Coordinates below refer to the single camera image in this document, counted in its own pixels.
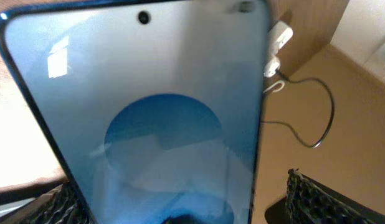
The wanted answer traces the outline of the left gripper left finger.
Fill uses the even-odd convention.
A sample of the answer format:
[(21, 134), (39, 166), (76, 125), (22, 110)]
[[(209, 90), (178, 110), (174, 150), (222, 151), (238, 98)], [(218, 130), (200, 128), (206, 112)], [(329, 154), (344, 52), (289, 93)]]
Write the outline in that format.
[(92, 224), (72, 186), (66, 182), (0, 217), (0, 224)]

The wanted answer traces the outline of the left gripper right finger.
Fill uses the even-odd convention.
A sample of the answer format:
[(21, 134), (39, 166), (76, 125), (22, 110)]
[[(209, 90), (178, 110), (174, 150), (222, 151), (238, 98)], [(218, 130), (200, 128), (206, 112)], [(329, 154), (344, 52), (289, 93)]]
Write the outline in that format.
[(286, 196), (266, 209), (265, 219), (268, 224), (385, 223), (385, 215), (309, 178), (298, 169), (288, 171)]

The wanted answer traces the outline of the blue Galaxy smartphone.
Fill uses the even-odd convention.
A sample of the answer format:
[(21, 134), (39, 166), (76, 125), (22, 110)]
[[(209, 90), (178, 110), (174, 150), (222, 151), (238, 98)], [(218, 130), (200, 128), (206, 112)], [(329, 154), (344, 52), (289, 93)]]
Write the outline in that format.
[(0, 54), (96, 223), (250, 223), (266, 1), (0, 12)]

